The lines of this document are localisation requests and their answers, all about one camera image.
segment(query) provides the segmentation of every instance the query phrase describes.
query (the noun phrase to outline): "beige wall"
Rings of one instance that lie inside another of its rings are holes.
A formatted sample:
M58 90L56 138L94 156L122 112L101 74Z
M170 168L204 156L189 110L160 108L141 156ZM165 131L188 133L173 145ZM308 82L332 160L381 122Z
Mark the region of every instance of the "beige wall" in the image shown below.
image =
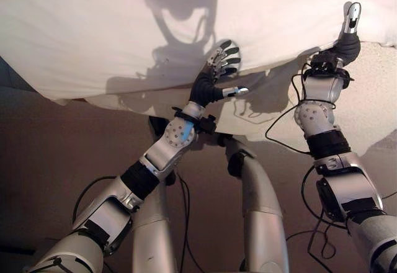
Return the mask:
M382 194L397 188L396 136L394 132L373 145L363 157ZM0 88L0 244L34 248L46 237L61 238L70 231L73 205L85 185L99 176L123 173L150 144L145 116L82 102L62 107L38 94ZM286 234L312 228L315 220L300 199L300 181L311 159L274 143L251 146L274 183ZM240 182L226 172L223 154L222 148L205 146L187 153L179 166L192 196L191 247L208 272L237 270L243 258ZM318 210L315 179L314 174L308 181L308 200ZM83 203L105 183L96 185ZM169 187L168 194L179 257L183 234L179 185ZM397 214L397 197L386 201L386 210ZM334 272L365 272L346 233L331 229L329 235L338 251L326 264ZM292 273L322 270L306 253L308 238L302 235L288 243ZM118 273L130 271L131 241L129 235L109 259ZM314 250L319 247L320 239ZM14 258L0 254L1 267L7 268ZM12 272L8 268L2 272ZM198 272L188 256L185 268Z

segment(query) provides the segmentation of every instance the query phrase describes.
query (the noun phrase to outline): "silver cylinder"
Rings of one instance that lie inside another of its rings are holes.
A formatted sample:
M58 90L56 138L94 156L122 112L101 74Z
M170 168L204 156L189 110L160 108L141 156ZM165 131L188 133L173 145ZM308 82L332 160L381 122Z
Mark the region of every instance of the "silver cylinder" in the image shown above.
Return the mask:
M177 272L163 182L134 217L132 268L139 273Z
M236 140L225 140L228 160L245 155L243 182L244 252L246 269L253 272L287 273L288 253L282 212L269 177L255 154Z
M96 242L87 236L73 233L57 242L28 272L49 266L55 259L60 259L62 266L76 273L101 273L104 263L102 250ZM51 268L46 272L64 272L59 266Z
M374 267L379 270L376 272L394 272L392 269L397 269L396 263L391 265L397 256L397 217L380 215L363 222L350 219L347 227L355 247L367 261L371 272Z

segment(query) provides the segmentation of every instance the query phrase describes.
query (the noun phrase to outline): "electrical wire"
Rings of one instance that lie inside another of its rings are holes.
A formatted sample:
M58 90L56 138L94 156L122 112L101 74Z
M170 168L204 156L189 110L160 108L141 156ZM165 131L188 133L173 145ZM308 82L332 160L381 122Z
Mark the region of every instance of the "electrical wire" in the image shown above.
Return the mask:
M328 225L334 226L334 227L336 227L336 228L340 228L340 229L342 229L342 230L347 230L347 228L346 228L345 226L337 225L337 224L335 224L335 223L333 223L333 222L329 222L329 221L327 221L327 220L324 220L324 219L320 218L320 217L313 211L313 209L309 206L309 204L308 204L308 202L307 202L307 200L306 200L305 186L306 186L306 180L308 179L308 177L309 177L310 173L313 171L313 169L314 169L314 166L311 166L311 167L309 168L309 170L307 171L307 173L303 176L302 183L301 183L301 187L300 187L300 194L301 194L301 196L302 196L302 201L303 201L305 207L309 210L309 212L312 214L312 216L314 216L315 218L317 218L317 219L320 220L321 222L327 223Z
M317 263L319 263L327 272L332 273L332 271L330 270L330 268L329 268L327 265L325 265L322 261L320 261L320 260L318 259L318 257L316 257L313 253L311 253L311 246L312 246L312 244L313 244L314 237L316 236L316 233L317 233L318 228L319 228L319 226L320 226L320 224L321 224L321 221L323 220L323 216L324 216L324 209L321 210L321 214L320 214L320 216L319 216L319 220L317 221L317 224L316 224L316 226L315 226L315 228L314 228L314 230L313 230L313 232L312 232L312 234L311 234L311 236L310 236L310 240L309 240L309 243L308 243L307 252L308 252L308 254L309 254Z
M104 262L104 264L105 264L106 268L109 270L110 273L116 273L116 272L112 269L112 267L110 267L106 262Z
M95 183L97 183L97 182L99 182L99 181L101 181L101 180L114 179L114 178L116 178L116 176L103 176L103 177L100 177L100 178L97 178L97 179L93 180L90 184L88 184L88 185L86 186L86 188L84 188L84 190L80 193L80 195L79 195L79 197L78 197L78 199L77 199L77 201L76 201L76 203L75 203L75 205L74 205L73 214L72 214L72 222L75 222L75 221L76 221L77 210L78 210L78 208L79 208L79 204L80 204L82 198L84 197L84 194L86 194L86 192L87 192ZM110 267L109 264L106 263L105 261L104 261L104 265L108 268L108 270L109 270L110 273L116 273L116 271L114 271L114 270L112 269L112 267Z
M310 152L305 152L305 151L296 149L296 148L294 148L294 147L291 147L291 146L289 146L289 145L287 145L287 144L285 144L285 143L282 143L281 141L278 141L278 140L276 140L276 139L271 138L271 137L268 136L268 134L269 134L270 130L273 128L273 126L274 126L282 117L284 117L286 114L288 114L289 112L291 112L293 109L295 109L295 108L298 107L299 105L300 105L300 104L295 104L293 107L289 108L289 109L286 110L284 113L282 113L277 119L275 119L274 122L273 122L273 123L268 127L268 129L266 130L266 132L265 132L265 137L266 137L268 140L274 141L275 143L278 143L278 144L280 144L280 145L282 145L282 146L284 146L284 147L287 147L288 149L291 149L291 150L293 150L293 151L295 151L295 152L302 153L302 154L306 154L306 155L310 155Z
M330 101L324 101L324 100L322 100L322 99L307 99L307 96L306 96L307 93L306 93L305 82L303 81L303 71L304 71L306 65L310 67L310 65L309 65L308 63L303 64L302 69L301 69L301 73L300 73L300 74L294 74L294 75L291 77L291 84L292 84L292 87L294 88L294 90L295 90L295 92L296 92L296 94L297 94L298 103L295 104L293 107L289 108L288 110L286 110L286 111L285 111L284 113L282 113L279 117L277 117L277 119L275 119L275 120L273 121L273 123L268 127L268 129L267 129L266 132L265 132L265 138L268 139L268 140L270 140L270 141L274 141L275 143L278 143L278 144L280 144L280 145L282 145L282 146L284 146L284 147L286 147L286 148L288 148L288 149L290 149L290 150L292 150L292 151L295 151L295 152L298 152L298 153L301 153L301 154L311 155L311 153L310 153L309 151L302 151L302 150L296 149L296 148L294 148L294 147L292 147L292 146L289 146L289 145L287 145L287 144L285 144L285 143L282 143L281 141L278 141L278 140L276 140L276 139L274 139L274 138L269 137L269 132L270 132L270 130L273 128L273 126L274 126L282 117L284 117L285 115L287 115L291 110L296 109L296 108L297 108L299 105L301 105L303 102L306 102L306 101L319 101L319 102L325 102L325 103L327 103L327 104L330 104L330 105L332 106L332 109L333 109L333 110L336 108L336 105L335 105L333 102L330 102ZM297 85L295 84L295 82L294 82L294 80L293 80L296 76L300 76L300 79L301 79L302 92L303 92L303 98L302 98L302 99L300 98Z
M392 197L392 196L394 196L394 195L396 195L396 194L397 194L397 191L394 191L393 193L388 194L388 195L382 197L382 200L388 199L389 197Z
M308 234L308 233L312 233L315 231L315 233L318 234L322 234L324 237L324 244L323 244L323 248L321 249L321 257L323 259L332 259L335 255L336 255L336 247L335 245L333 245L328 238L328 229L329 229L330 225L327 226L327 228L325 229L325 231L319 231L319 230L307 230L307 231L299 231L298 233L292 234L290 236L287 237L287 239L285 239L287 242L288 240L292 239L293 237L299 236L299 235L304 235L304 234ZM332 248L332 254L330 256L325 256L325 247L326 246L330 246Z
M189 227L189 217L190 217L190 190L189 187L183 178L179 174L177 174L179 178L179 182L181 185L181 190L182 190L182 195L184 198L184 212L185 212L185 233L184 233L184 248L182 252L182 259L181 259L181 267L180 267L180 273L182 273L183 269L183 263L184 263L184 258L185 258L185 248L187 248L187 251L190 254L190 257L192 258L194 264L196 267L200 270L201 273L205 273L205 271L202 269L200 264L197 262L196 258L193 255L192 249L190 248L189 244L189 235L188 235L188 227Z
M182 181L182 178L180 175L178 175L179 178L179 184L181 185L182 189L182 195L184 198L184 210L185 210L185 231L184 231L184 245L182 248L182 256L181 256L181 265L179 267L179 272L183 272L184 268L184 262L185 262L185 252L186 252L186 246L187 246L187 230L189 229L189 217L190 217L190 191L187 189L187 194L185 193L184 189L184 183Z

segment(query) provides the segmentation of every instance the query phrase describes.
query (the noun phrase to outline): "white fabric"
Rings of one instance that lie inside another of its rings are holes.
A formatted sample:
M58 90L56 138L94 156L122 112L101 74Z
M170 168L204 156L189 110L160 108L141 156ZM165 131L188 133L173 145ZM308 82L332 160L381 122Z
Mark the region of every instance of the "white fabric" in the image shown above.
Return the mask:
M49 99L86 97L102 107L171 117L170 107L184 105L189 95L188 87L177 86L192 83L215 42L230 38L240 46L241 75L270 69L331 46L346 1L362 4L361 41L397 44L397 0L0 0L0 55ZM302 63L294 60L266 78L242 78L251 95L210 106L219 131L263 139L269 119L287 106L288 80ZM387 72L389 82L392 75ZM365 151L396 121L393 104L385 104L392 84L374 81L374 74L362 78L355 87L363 89L356 92L368 95L344 96L360 107L369 101L367 115L377 114L381 104L394 116L377 118L377 132L371 121L345 124L372 132L359 142ZM104 95L133 91L141 92ZM350 119L364 113L353 104L339 105ZM291 127L282 131L288 141L296 138Z

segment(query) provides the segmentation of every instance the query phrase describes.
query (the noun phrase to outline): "silver robot arm segment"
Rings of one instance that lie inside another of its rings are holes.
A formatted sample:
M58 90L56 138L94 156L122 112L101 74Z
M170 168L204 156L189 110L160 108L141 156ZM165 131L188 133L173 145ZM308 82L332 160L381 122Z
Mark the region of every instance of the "silver robot arm segment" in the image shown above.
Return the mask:
M397 217L383 211L381 197L363 164L334 124L332 109L351 81L342 66L359 54L360 4L351 5L346 26L334 48L315 55L303 74L303 100L295 121L305 133L314 167L322 178L317 189L326 215L346 223L371 273L397 272Z
M231 40L214 49L197 76L189 103L176 108L175 118L168 123L163 136L124 174L99 194L73 223L73 232L58 242L28 272L97 273L102 271L103 257L113 254L130 231L131 213L171 173L189 149L197 132L215 131L214 116L203 117L205 106L224 97L248 92L245 87L219 89L220 76L237 72L229 67L240 62L229 58L239 52L229 48Z
M183 113L199 120L204 108L189 102ZM73 232L30 269L34 272L102 272L132 226L131 212L164 180L196 136L192 122L176 117L164 135L124 174L117 176L77 217Z

